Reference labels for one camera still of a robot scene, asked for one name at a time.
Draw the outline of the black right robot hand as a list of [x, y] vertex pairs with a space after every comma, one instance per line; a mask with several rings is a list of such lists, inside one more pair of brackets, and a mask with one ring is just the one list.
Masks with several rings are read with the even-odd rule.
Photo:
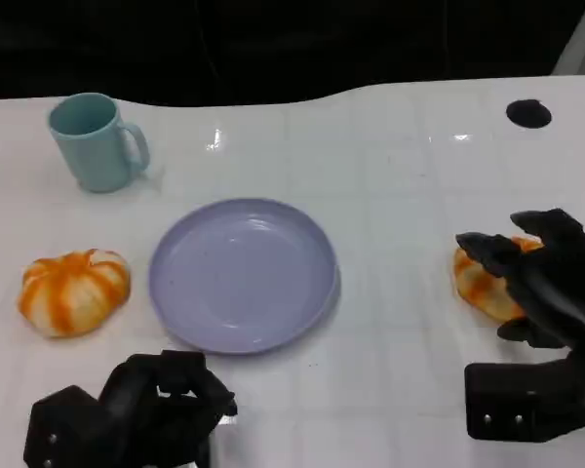
[[505, 281], [504, 291], [524, 316], [497, 335], [532, 348], [566, 347], [585, 359], [585, 231], [562, 209], [523, 211], [512, 222], [542, 246], [528, 253], [502, 235], [466, 232], [457, 245], [484, 270]]

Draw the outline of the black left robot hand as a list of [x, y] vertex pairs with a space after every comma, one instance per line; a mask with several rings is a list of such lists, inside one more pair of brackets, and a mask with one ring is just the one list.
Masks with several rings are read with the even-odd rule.
[[122, 467], [210, 467], [213, 431], [238, 414], [235, 394], [192, 351], [130, 356], [98, 401], [118, 424]]

